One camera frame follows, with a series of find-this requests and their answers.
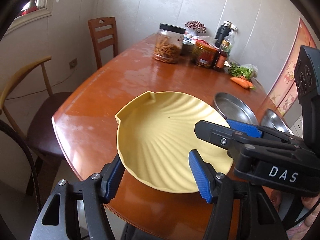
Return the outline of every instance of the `black jar lid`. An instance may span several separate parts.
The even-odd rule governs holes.
[[[180,28],[177,26],[172,26],[168,24],[161,23],[159,29],[164,30],[164,31],[169,31],[169,32],[174,32],[174,33],[180,33],[184,34],[186,32],[186,29]]]

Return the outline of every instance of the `window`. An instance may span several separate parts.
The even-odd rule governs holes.
[[[17,17],[34,12],[41,8],[45,8],[46,3],[47,0],[31,0],[22,8],[21,12],[17,15]]]
[[[31,0],[21,10],[14,19],[5,35],[16,30],[17,28],[36,21],[38,19],[52,15],[52,6],[54,0]]]

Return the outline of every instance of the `plastic bag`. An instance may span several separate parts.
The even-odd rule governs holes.
[[[255,65],[251,64],[245,64],[245,65],[240,65],[240,67],[246,67],[250,70],[252,70],[252,76],[251,77],[257,77],[258,76],[258,68]]]

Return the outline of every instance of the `black cable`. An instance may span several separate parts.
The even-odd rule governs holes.
[[[301,196],[295,195],[287,214],[282,220],[282,224],[286,231],[293,227],[292,225],[296,223],[296,219],[303,209],[304,205],[301,201]]]
[[[35,187],[35,193],[36,193],[36,203],[37,203],[37,210],[38,215],[41,211],[41,202],[40,202],[40,190],[39,190],[39,183],[38,183],[38,177],[36,173],[36,167],[35,163],[33,162],[32,155],[30,153],[30,150],[24,140],[17,134],[15,130],[11,128],[10,125],[8,125],[6,122],[0,120],[0,131],[4,132],[6,135],[11,137],[23,150],[24,154],[26,155],[30,168],[31,168],[31,176],[33,180],[33,185]]]
[[[317,208],[319,204],[320,204],[320,198],[315,203],[315,205],[302,218],[294,222],[292,225],[289,225],[289,229],[295,227],[296,225],[300,224],[303,220],[305,220]]]
[[[53,88],[53,87],[55,87],[55,86],[57,86],[57,85],[60,85],[61,83],[65,82],[65,81],[67,81],[67,80],[73,75],[74,72],[75,72],[75,70],[73,70],[72,73],[71,73],[68,77],[66,77],[64,80],[60,81],[60,82],[57,83],[57,84],[52,85],[51,87]],[[34,94],[37,94],[37,93],[44,92],[44,91],[46,91],[46,90],[47,90],[47,89],[44,89],[44,90],[41,90],[41,91],[33,92],[33,93],[30,93],[30,94],[26,94],[26,95],[19,96],[19,97],[15,97],[15,98],[6,98],[6,101],[12,100],[12,99],[24,98],[24,97],[27,97],[27,96],[31,96],[31,95],[34,95]]]

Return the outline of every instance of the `sauce bottle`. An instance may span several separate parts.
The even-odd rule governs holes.
[[[236,32],[234,30],[231,30],[231,32],[229,32],[229,35],[224,38],[225,41],[229,42],[228,51],[226,51],[228,54],[228,57],[230,56],[230,51],[233,45],[235,44],[235,35],[236,35]]]
[[[221,72],[224,67],[224,62],[228,58],[228,54],[225,50],[227,50],[229,47],[229,42],[223,40],[220,46],[220,49],[216,53],[216,59],[213,60],[212,68],[216,71]]]

